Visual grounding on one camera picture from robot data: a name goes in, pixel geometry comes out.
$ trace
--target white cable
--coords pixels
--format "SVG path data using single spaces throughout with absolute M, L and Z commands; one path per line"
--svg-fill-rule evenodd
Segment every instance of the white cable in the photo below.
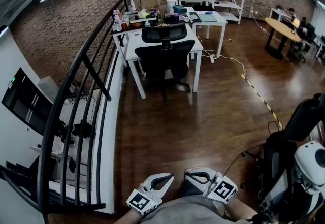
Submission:
M 209 51 L 206 51 L 206 50 L 203 50 L 203 51 L 209 55 L 209 56 L 202 55 L 203 57 L 208 57 L 208 58 L 210 58 L 210 57 L 212 56 L 213 59 L 217 59 L 217 54 L 216 54 L 216 53 L 214 53 L 214 54 L 210 54 L 210 53 L 208 53 Z M 236 60 L 235 58 L 225 57 L 225 56 L 223 56 L 223 55 L 220 55 L 220 56 L 223 57 L 223 58 L 225 58 L 225 59 L 233 59 L 233 60 L 235 60 L 236 62 L 238 62 L 239 64 L 241 64 L 241 65 L 243 66 L 244 76 L 245 76 L 245 74 L 246 74 L 245 67 L 244 67 L 244 65 L 243 65 L 240 61 Z
M 265 32 L 265 33 L 267 33 L 268 35 L 270 35 L 270 34 L 266 31 L 265 28 L 263 28 L 262 26 L 260 26 L 260 25 L 258 24 L 258 22 L 256 21 L 256 19 L 255 19 L 253 13 L 251 13 L 251 14 L 252 14 L 252 17 L 254 18 L 254 20 L 255 20 L 257 26 L 258 26 L 258 27 L 259 27 L 263 32 Z M 278 42 L 281 42 L 279 39 L 275 38 L 274 36 L 272 36 L 272 37 L 273 37 L 275 40 L 277 40 Z

